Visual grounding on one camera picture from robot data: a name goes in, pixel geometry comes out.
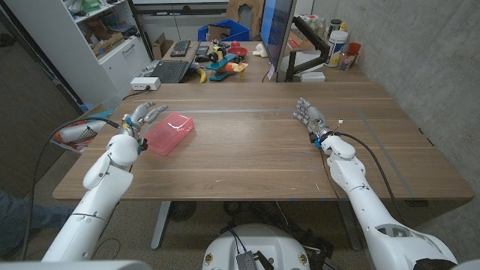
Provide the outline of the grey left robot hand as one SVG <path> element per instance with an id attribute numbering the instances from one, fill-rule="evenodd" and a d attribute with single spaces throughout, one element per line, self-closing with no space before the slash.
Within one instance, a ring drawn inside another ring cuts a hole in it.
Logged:
<path id="1" fill-rule="evenodd" d="M 147 101 L 140 104 L 131 114 L 127 117 L 127 127 L 122 127 L 118 134 L 125 134 L 130 137 L 134 137 L 136 140 L 140 138 L 140 131 L 144 124 L 152 124 L 153 121 L 159 116 L 160 113 L 168 109 L 168 105 L 155 107 L 155 102 Z"/>

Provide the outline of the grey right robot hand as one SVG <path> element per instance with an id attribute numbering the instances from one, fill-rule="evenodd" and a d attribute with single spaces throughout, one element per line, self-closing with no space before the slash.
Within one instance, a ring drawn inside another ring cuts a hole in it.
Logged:
<path id="1" fill-rule="evenodd" d="M 309 132 L 309 140 L 320 145 L 324 140 L 333 134 L 327 125 L 325 116 L 309 101 L 301 97 L 297 101 L 297 112 L 293 115 L 304 125 Z"/>

